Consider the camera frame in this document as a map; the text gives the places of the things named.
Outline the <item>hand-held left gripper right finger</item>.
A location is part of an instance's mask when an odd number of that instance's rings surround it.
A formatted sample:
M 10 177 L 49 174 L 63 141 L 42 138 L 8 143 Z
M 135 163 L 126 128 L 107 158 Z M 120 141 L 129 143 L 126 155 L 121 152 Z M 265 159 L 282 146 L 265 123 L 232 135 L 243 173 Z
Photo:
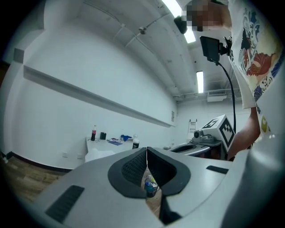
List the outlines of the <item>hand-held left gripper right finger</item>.
M 147 228 L 221 228 L 231 195 L 221 184 L 231 162 L 147 149 L 147 166 L 161 190 L 159 217 Z

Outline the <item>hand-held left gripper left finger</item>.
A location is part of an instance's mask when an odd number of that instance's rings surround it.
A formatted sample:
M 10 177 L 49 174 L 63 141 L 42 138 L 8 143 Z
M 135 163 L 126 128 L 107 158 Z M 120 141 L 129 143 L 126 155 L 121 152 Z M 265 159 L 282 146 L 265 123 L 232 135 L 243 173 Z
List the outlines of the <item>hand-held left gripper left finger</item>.
M 48 186 L 37 210 L 67 228 L 162 228 L 141 181 L 146 148 L 86 162 Z

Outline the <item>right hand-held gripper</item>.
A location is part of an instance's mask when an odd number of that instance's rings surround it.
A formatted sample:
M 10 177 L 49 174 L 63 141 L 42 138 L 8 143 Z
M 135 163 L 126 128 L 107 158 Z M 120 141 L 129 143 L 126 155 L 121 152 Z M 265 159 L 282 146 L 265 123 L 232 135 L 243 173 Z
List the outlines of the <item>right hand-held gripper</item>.
M 192 141 L 205 146 L 186 143 L 173 147 L 170 151 L 193 157 L 217 156 L 226 160 L 234 137 L 235 131 L 224 114 L 211 119 L 202 128 L 194 131 Z

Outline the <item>white step ladder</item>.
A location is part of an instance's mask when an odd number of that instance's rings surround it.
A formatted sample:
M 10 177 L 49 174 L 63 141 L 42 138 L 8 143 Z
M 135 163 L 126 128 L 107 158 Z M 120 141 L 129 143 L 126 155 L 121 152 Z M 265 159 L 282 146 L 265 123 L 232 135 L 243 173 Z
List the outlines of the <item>white step ladder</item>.
M 197 119 L 194 119 L 193 121 L 190 119 L 188 125 L 188 134 L 187 134 L 188 143 L 192 142 L 192 138 L 194 137 L 194 132 L 196 131 L 196 126 L 197 126 Z

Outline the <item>ceiling light panel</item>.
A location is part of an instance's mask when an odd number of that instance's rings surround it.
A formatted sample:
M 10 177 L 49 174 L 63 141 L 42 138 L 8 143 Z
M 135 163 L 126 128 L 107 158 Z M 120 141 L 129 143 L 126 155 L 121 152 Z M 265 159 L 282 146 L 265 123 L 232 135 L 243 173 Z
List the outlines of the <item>ceiling light panel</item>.
M 171 14 L 175 17 L 183 15 L 182 7 L 178 0 L 161 0 L 163 4 L 168 8 Z M 187 32 L 183 34 L 187 43 L 192 43 L 196 41 L 195 35 L 191 28 L 187 26 Z
M 197 72 L 196 77 L 197 77 L 198 93 L 201 94 L 204 92 L 204 73 L 203 73 L 203 71 Z

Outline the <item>person's right forearm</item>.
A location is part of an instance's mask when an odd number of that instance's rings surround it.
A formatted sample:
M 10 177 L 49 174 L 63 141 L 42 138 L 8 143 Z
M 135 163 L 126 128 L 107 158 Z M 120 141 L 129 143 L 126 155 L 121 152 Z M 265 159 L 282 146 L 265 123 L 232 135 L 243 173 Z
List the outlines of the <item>person's right forearm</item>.
M 252 107 L 250 109 L 250 116 L 243 127 L 238 133 L 236 133 L 235 138 L 232 142 L 232 146 L 228 151 L 227 160 L 230 160 L 240 151 L 246 150 L 251 146 L 260 135 L 260 125 L 257 115 L 257 108 Z

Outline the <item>black trash bin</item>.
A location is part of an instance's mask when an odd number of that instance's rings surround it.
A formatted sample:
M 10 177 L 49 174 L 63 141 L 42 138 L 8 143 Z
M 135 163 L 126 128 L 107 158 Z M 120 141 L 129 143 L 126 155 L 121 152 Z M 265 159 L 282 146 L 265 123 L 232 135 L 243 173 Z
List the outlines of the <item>black trash bin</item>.
M 156 183 L 155 179 L 151 175 L 148 175 L 144 182 L 144 189 L 147 192 L 147 197 L 148 198 L 154 197 L 158 188 L 159 186 Z

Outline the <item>black chest monitor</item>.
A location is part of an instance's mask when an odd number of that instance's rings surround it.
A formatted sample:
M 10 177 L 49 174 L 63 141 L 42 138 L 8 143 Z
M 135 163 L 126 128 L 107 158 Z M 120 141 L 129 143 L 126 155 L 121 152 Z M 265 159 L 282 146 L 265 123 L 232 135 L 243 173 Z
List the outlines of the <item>black chest monitor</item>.
M 220 56 L 230 55 L 231 46 L 232 46 L 232 37 L 228 39 L 224 37 L 226 45 L 220 42 L 218 39 L 200 36 L 200 42 L 202 46 L 203 55 L 207 58 L 208 61 L 219 65 Z

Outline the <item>white air conditioner unit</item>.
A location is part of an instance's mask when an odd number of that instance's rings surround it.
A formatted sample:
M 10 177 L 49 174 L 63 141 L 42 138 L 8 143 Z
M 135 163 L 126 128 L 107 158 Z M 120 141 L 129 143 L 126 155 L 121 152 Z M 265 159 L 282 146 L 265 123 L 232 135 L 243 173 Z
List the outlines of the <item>white air conditioner unit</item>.
M 207 102 L 222 102 L 227 98 L 226 90 L 209 91 L 207 93 Z

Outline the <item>large white table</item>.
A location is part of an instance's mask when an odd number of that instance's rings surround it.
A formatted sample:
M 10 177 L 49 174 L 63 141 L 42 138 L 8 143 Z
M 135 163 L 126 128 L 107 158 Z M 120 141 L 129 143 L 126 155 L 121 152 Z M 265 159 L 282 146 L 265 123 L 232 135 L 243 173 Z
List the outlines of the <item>large white table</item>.
M 95 141 L 92 141 L 90 137 L 86 137 L 85 142 L 87 148 L 85 163 L 121 153 L 128 156 L 140 151 L 141 149 L 147 149 L 147 147 L 132 149 L 132 142 L 120 142 L 120 145 L 114 145 L 106 140 L 96 139 Z

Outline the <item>person in white shirt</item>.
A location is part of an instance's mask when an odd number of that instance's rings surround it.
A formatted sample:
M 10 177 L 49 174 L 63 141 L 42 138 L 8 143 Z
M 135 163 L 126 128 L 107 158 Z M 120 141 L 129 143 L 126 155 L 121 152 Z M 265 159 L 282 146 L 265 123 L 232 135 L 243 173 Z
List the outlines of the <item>person in white shirt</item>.
M 285 47 L 250 0 L 229 0 L 228 9 L 232 20 L 229 60 L 238 81 L 243 108 L 256 107 L 259 136 L 269 134 L 271 129 L 257 102 L 275 83 L 285 62 Z

